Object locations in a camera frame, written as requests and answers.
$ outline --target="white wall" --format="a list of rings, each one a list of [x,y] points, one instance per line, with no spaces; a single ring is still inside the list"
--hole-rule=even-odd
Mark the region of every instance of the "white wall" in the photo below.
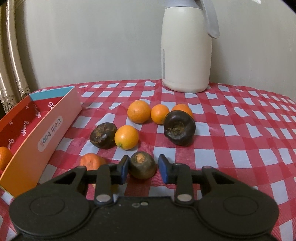
[[[212,0],[213,82],[296,99],[296,15],[280,0]],[[160,79],[159,0],[26,0],[18,45],[32,89],[100,80]]]

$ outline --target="dark brown water chestnut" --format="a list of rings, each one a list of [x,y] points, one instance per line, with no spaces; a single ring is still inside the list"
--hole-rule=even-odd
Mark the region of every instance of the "dark brown water chestnut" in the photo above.
[[[164,134],[170,141],[179,146],[192,143],[195,133],[195,121],[182,110],[173,110],[165,118]]]
[[[105,122],[98,125],[91,133],[90,142],[99,148],[109,149],[115,146],[114,136],[117,131],[116,125]]]
[[[137,179],[149,179],[156,171],[156,163],[147,152],[138,151],[131,156],[129,173]]]

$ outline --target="box label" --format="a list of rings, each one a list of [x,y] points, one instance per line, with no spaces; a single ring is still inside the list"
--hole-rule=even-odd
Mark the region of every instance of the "box label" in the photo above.
[[[20,131],[20,133],[21,133],[23,136],[25,136],[25,135],[27,134],[27,132],[26,132],[26,128],[27,128],[27,125],[29,125],[29,124],[30,124],[29,121],[24,120],[24,126],[23,126],[22,130]]]
[[[53,124],[51,125],[51,127],[49,127],[49,129],[47,130],[47,132],[43,135],[43,137],[38,142],[38,150],[40,152],[43,152],[45,150],[46,146],[48,145],[48,143],[50,142],[50,140],[53,138],[53,136],[55,135],[55,133],[58,131],[58,129],[61,126],[62,123],[63,123],[63,118],[61,116],[59,116],[53,122]]]

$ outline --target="thermos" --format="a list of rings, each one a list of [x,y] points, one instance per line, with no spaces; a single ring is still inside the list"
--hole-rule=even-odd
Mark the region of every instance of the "thermos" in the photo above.
[[[197,93],[209,84],[212,38],[219,37],[211,0],[167,1],[161,35],[163,85]]]

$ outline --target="gray handle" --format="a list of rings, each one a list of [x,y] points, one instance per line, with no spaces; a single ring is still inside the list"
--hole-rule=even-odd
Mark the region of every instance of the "gray handle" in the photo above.
[[[207,33],[211,38],[217,39],[220,36],[220,31],[214,4],[211,0],[200,0],[200,2],[205,15]]]

